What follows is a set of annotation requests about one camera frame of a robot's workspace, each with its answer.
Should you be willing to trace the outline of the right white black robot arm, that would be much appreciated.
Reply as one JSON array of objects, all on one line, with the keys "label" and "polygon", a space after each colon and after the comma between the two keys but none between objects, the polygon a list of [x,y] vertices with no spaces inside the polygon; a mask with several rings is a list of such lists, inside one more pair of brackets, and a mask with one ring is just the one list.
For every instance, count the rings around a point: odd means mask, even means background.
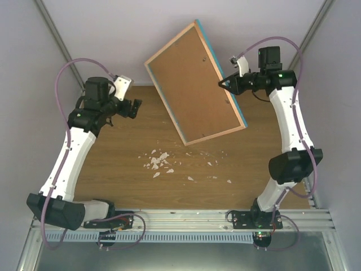
[{"label": "right white black robot arm", "polygon": [[234,226],[256,229],[281,227],[276,220],[279,206],[285,196],[310,174],[323,158],[310,139],[299,105],[297,76],[293,70],[283,69],[280,47],[270,46],[258,50],[258,72],[251,72],[244,56],[232,57],[230,62],[238,69],[218,85],[231,94],[240,95],[247,90],[265,91],[276,113],[280,134],[281,154],[270,159],[270,180],[245,213],[232,213]]}]

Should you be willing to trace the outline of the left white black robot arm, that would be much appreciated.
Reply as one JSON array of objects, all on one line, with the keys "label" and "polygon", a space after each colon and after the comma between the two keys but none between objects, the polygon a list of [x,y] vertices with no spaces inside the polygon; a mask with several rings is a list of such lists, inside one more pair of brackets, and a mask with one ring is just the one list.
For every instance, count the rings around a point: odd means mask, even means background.
[{"label": "left white black robot arm", "polygon": [[92,220],[104,228],[116,223],[111,202],[73,199],[85,158],[102,127],[111,125],[114,115],[136,118],[142,101],[125,98],[133,82],[125,76],[117,76],[113,81],[90,77],[85,82],[85,93],[68,116],[64,143],[53,170],[40,191],[27,198],[27,206],[40,222],[67,230],[77,230]]}]

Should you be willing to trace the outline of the right aluminium corner post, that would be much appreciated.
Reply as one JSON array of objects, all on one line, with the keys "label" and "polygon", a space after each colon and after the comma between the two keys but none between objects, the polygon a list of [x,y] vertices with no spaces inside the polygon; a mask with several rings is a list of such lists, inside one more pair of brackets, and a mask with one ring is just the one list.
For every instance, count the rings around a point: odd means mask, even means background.
[{"label": "right aluminium corner post", "polygon": [[334,5],[336,1],[335,0],[324,0],[321,4],[318,12],[316,13],[312,23],[310,24],[301,44],[300,44],[300,50],[302,53],[302,56],[305,55],[305,51],[307,50],[308,46],[311,44],[311,41],[315,37],[318,29],[321,27],[323,21],[327,17],[328,13],[332,9],[332,6]]}]

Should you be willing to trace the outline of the aluminium corner post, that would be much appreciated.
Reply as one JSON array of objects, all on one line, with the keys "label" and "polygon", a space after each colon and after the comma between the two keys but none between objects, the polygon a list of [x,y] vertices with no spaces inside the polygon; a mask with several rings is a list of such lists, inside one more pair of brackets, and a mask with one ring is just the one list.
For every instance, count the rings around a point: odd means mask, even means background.
[{"label": "aluminium corner post", "polygon": [[[58,31],[45,3],[43,0],[34,0],[33,1],[41,18],[43,19],[45,25],[47,26],[51,36],[53,37],[53,40],[55,41],[60,53],[62,54],[64,60],[66,62],[70,62],[71,60],[73,60],[73,58],[71,57],[67,46],[65,45],[60,32]],[[72,75],[75,77],[77,83],[79,84],[81,90],[83,91],[83,85],[84,85],[84,81],[81,78],[81,75],[77,69],[77,67],[74,64],[71,64],[70,66]]]},{"label": "aluminium corner post", "polygon": [[300,44],[300,50],[302,53],[302,56],[305,55],[305,51],[307,50],[308,46],[311,44],[311,41],[315,37],[318,29],[321,27],[323,21],[327,17],[328,13],[332,9],[332,6],[334,5],[336,1],[335,0],[324,0],[321,4],[318,12],[316,13],[312,23],[310,24],[301,44]]}]

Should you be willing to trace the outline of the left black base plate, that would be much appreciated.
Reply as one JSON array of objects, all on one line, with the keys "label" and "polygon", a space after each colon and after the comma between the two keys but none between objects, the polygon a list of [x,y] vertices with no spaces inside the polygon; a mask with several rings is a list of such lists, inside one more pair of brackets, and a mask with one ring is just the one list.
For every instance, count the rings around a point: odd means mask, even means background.
[{"label": "left black base plate", "polygon": [[131,229],[133,227],[133,214],[133,211],[115,211],[114,214],[108,215],[106,218],[119,215],[122,215],[122,217],[103,222],[87,221],[83,223],[82,227],[85,229],[108,229],[113,231]]}]

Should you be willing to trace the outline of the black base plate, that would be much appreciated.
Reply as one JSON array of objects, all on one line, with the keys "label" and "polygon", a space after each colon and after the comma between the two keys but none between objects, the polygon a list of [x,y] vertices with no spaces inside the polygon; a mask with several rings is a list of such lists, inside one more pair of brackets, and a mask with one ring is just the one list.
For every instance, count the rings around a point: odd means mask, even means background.
[{"label": "black base plate", "polygon": [[225,218],[234,229],[272,230],[283,228],[282,219],[276,217],[279,214],[279,211],[273,215],[272,212],[229,210]]},{"label": "black base plate", "polygon": [[103,222],[87,221],[83,223],[82,227],[85,229],[108,229],[113,231],[131,229],[133,227],[133,214],[133,211],[115,211],[114,214],[108,215],[106,218],[119,215],[122,215],[122,217]]}]

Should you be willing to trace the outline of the aluminium front rail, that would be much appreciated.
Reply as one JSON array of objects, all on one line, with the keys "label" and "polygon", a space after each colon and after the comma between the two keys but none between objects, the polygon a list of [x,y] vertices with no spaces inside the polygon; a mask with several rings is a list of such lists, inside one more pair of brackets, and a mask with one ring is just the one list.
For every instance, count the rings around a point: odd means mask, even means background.
[{"label": "aluminium front rail", "polygon": [[[146,231],[170,232],[236,232],[252,231],[249,227],[235,229],[225,218],[225,209],[140,209],[135,214],[146,222]],[[334,231],[329,211],[324,209],[282,209],[280,231]]]}]

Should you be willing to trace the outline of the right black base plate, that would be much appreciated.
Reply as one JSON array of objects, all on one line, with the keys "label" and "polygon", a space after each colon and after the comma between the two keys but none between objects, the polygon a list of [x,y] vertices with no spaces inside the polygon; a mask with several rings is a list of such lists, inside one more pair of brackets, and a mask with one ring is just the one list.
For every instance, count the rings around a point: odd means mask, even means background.
[{"label": "right black base plate", "polygon": [[276,217],[279,214],[279,211],[273,215],[272,212],[229,210],[225,218],[234,229],[272,230],[283,228],[282,219]]}]

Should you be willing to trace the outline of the left aluminium corner post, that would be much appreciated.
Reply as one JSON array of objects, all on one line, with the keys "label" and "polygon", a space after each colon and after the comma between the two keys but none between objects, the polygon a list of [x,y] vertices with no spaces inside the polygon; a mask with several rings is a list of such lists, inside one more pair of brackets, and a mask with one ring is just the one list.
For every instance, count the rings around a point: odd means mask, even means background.
[{"label": "left aluminium corner post", "polygon": [[[73,60],[73,58],[71,57],[67,46],[65,45],[60,32],[58,31],[45,3],[43,0],[34,0],[33,1],[41,18],[43,19],[45,25],[47,26],[51,36],[53,37],[53,40],[55,41],[60,53],[62,54],[64,60],[66,62],[70,62],[71,60]],[[79,84],[81,90],[83,91],[83,85],[84,85],[84,81],[81,78],[81,75],[77,69],[77,67],[74,64],[71,64],[70,66],[72,75],[75,77],[77,83]]]}]

